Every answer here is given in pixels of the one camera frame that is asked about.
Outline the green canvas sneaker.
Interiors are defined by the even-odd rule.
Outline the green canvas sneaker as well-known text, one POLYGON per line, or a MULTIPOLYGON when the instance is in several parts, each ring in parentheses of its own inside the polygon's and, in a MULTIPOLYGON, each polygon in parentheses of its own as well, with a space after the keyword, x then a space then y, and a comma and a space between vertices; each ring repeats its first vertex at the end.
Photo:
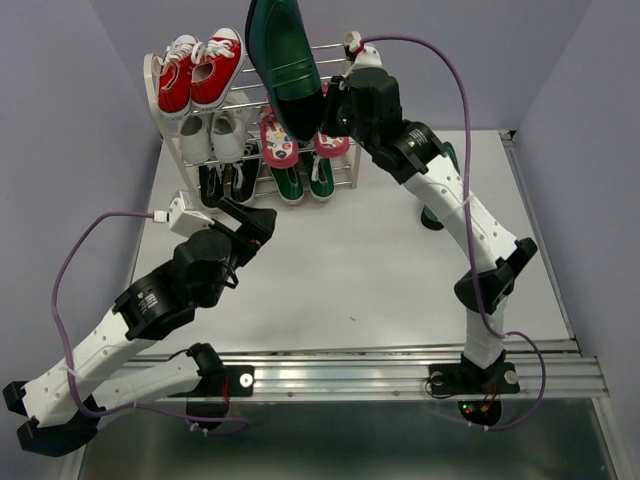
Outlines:
POLYGON ((318 201, 328 201, 335 191, 330 160, 315 152, 304 152, 301 159, 308 174, 311 195, 318 201))
POLYGON ((269 168, 275 181, 278 195, 287 205, 298 205, 304 196, 304 186, 295 166, 288 168, 269 168))

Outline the pink green sandal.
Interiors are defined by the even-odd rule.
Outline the pink green sandal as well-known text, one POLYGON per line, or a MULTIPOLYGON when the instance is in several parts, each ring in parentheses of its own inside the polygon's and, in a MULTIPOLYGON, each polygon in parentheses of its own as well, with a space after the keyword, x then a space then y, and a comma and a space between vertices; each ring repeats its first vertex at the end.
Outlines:
POLYGON ((315 159, 332 159, 347 154, 350 143, 346 137, 332 137, 326 134, 324 125, 320 124, 313 140, 313 148, 315 159))
POLYGON ((263 109, 259 128, 264 162, 276 170, 294 167, 299 160, 298 143, 285 131, 270 106, 263 109))

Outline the dark green loafer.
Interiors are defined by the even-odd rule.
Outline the dark green loafer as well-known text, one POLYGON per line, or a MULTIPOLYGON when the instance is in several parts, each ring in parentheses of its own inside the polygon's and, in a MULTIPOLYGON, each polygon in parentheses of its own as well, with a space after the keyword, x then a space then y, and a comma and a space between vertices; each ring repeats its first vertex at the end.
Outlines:
POLYGON ((421 222, 430 230, 439 231, 447 218, 456 215, 462 195, 462 180, 458 157, 451 142, 443 143, 444 154, 433 159, 420 186, 420 198, 424 201, 421 222))
POLYGON ((298 3, 253 0, 245 44, 284 130, 297 141, 311 140, 322 121, 323 93, 298 3))

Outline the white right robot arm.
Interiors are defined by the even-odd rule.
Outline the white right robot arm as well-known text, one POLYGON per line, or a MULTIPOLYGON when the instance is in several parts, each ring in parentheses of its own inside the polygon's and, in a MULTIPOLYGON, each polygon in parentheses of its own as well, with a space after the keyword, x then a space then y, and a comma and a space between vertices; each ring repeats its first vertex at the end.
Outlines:
POLYGON ((398 83, 384 69, 332 77, 322 131, 353 139, 435 215, 468 258, 469 271, 454 286, 466 310, 460 378, 472 390, 484 389, 503 354, 506 299, 535 256, 535 242, 516 238, 494 218, 429 126, 404 119, 398 83))

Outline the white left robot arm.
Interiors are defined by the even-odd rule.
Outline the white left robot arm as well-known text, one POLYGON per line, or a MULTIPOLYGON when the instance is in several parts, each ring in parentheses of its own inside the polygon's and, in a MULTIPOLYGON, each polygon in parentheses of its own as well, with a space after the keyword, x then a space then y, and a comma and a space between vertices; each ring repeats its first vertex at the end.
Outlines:
POLYGON ((111 415, 134 409, 158 412, 156 401, 192 394, 221 402, 207 416, 193 409, 181 415, 193 428, 209 433, 229 422, 231 398, 252 395, 254 367, 225 365, 208 343, 195 343, 152 368, 118 373, 137 354, 194 321, 197 310, 215 307, 225 290, 238 286, 238 269, 272 238, 275 210, 230 199, 222 199, 219 208, 238 221, 237 228, 194 209, 185 193, 177 194, 165 211, 139 213, 141 219, 168 225, 184 240, 170 260, 119 295, 77 346, 71 345, 62 323, 58 296, 51 296, 63 358, 39 377, 11 382, 2 391, 8 410, 26 419, 17 430, 24 451, 65 456, 89 443, 111 415))

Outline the cream metal shoe rack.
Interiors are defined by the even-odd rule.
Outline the cream metal shoe rack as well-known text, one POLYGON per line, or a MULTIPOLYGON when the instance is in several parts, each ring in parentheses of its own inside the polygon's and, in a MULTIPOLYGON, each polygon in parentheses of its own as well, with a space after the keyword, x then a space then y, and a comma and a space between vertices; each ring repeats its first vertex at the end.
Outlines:
MULTIPOLYGON (((325 44, 313 46, 311 51, 315 55, 314 61, 317 67, 334 65, 344 68, 347 65, 344 46, 341 43, 325 44)), ((154 66, 162 56, 158 53, 148 53, 143 61, 143 77, 147 100, 151 116, 159 130, 163 141, 163 149, 167 151, 177 167, 182 179, 183 190, 190 192, 195 201, 200 200, 200 183, 198 176, 198 166, 183 160, 181 148, 178 142, 178 130, 182 122, 197 115, 213 114, 213 109, 198 109, 191 107, 188 112, 178 117, 165 117, 162 115, 157 104, 157 94, 159 91, 159 77, 154 73, 154 66)), ((265 87, 260 83, 239 85, 235 83, 231 90, 233 92, 260 93, 261 99, 256 102, 246 102, 237 106, 239 110, 248 110, 252 114, 252 121, 247 127, 250 134, 249 140, 254 143, 260 141, 259 125, 264 110, 269 105, 265 87)), ((341 157, 332 160, 332 171, 334 174, 334 185, 337 187, 349 187, 355 189, 358 186, 360 162, 363 149, 355 143, 351 143, 349 151, 341 157)))

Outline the black canvas sneaker right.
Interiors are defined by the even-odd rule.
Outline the black canvas sneaker right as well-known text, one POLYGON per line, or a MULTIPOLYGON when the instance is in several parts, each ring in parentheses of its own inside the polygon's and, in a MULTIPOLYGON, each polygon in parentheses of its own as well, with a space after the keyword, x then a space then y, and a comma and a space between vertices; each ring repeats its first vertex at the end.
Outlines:
POLYGON ((231 199, 242 205, 250 205, 254 201, 261 159, 256 142, 246 142, 243 159, 231 164, 231 199))

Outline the black canvas sneaker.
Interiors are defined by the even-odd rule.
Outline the black canvas sneaker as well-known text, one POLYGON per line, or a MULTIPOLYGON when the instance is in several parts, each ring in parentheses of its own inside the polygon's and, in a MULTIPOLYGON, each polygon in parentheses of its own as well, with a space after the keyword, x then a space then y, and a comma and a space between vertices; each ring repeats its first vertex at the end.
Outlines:
POLYGON ((256 142, 246 142, 243 159, 231 164, 231 199, 242 205, 250 205, 254 201, 261 159, 256 142))
POLYGON ((224 166, 201 165, 198 167, 199 191, 202 204, 210 209, 218 207, 224 196, 224 166))

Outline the black canvas sneaker left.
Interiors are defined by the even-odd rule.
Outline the black canvas sneaker left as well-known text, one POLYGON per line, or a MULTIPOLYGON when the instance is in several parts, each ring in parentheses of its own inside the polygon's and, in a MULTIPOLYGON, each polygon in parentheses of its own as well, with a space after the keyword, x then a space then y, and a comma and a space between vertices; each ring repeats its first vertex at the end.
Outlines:
POLYGON ((210 209, 218 207, 224 196, 224 166, 201 165, 198 167, 199 191, 202 204, 210 209))

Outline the white sneaker right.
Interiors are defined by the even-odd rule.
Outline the white sneaker right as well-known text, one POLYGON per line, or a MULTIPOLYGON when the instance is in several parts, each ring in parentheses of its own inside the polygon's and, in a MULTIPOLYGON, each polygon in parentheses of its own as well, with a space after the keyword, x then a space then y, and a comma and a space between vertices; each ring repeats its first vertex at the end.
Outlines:
POLYGON ((244 107, 249 102, 242 91, 228 93, 224 106, 229 110, 215 113, 211 124, 211 143, 215 158, 222 164, 234 163, 243 157, 247 139, 247 126, 252 110, 244 107))

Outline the white sneaker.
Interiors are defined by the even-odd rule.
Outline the white sneaker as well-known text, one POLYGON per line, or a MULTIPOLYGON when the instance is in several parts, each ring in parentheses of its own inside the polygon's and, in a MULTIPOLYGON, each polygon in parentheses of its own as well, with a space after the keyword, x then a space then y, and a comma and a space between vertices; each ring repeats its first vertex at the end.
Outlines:
POLYGON ((206 116, 187 117, 179 130, 179 145, 183 161, 202 165, 211 158, 210 119, 206 116))
POLYGON ((211 143, 215 158, 222 164, 234 163, 243 157, 247 139, 247 126, 252 110, 244 107, 249 102, 242 91, 228 93, 224 106, 229 110, 215 113, 211 124, 211 143))

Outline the white sneaker left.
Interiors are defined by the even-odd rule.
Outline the white sneaker left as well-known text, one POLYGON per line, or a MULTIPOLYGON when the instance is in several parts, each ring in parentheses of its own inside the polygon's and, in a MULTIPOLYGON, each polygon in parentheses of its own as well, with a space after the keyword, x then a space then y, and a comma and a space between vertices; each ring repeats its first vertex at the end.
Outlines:
POLYGON ((206 116, 187 117, 179 130, 179 145, 183 161, 202 165, 211 158, 210 119, 206 116))

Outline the red canvas sneaker right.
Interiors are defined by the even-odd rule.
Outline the red canvas sneaker right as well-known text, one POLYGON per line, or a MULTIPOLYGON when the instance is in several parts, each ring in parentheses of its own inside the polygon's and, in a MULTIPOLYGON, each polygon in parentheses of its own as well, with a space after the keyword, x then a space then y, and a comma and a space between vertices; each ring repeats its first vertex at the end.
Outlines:
POLYGON ((216 30, 206 42, 192 50, 191 100, 198 109, 218 108, 241 72, 246 49, 233 28, 216 30))

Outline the red canvas sneaker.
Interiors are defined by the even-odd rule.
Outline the red canvas sneaker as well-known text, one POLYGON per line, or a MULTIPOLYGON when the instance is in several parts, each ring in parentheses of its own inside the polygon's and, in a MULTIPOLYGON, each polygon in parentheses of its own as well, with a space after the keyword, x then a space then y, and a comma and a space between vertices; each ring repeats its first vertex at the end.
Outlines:
POLYGON ((241 72, 246 49, 233 28, 216 30, 206 42, 192 50, 191 100, 198 109, 218 108, 241 72))
POLYGON ((152 61, 158 79, 157 104, 165 118, 185 115, 191 106, 192 53, 198 39, 190 34, 176 37, 162 57, 152 61))

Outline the red canvas sneaker left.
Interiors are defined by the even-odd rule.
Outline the red canvas sneaker left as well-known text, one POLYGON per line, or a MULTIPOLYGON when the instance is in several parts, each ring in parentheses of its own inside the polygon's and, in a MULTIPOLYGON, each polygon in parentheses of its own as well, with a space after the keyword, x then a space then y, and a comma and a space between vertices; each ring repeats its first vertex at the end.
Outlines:
POLYGON ((162 57, 152 61, 158 79, 157 104, 165 118, 185 115, 191 106, 192 53, 198 39, 190 34, 176 37, 162 57))

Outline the aluminium mounting rail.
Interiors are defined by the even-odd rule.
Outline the aluminium mounting rail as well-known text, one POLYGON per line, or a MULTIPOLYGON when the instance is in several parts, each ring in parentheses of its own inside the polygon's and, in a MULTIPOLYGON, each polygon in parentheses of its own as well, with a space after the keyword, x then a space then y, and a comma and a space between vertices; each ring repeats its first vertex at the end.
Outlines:
MULTIPOLYGON (((598 363, 572 340, 538 344, 547 372, 546 399, 606 398, 598 363)), ((222 353, 226 365, 254 367, 258 403, 428 400, 429 368, 461 359, 460 345, 329 351, 222 353)))

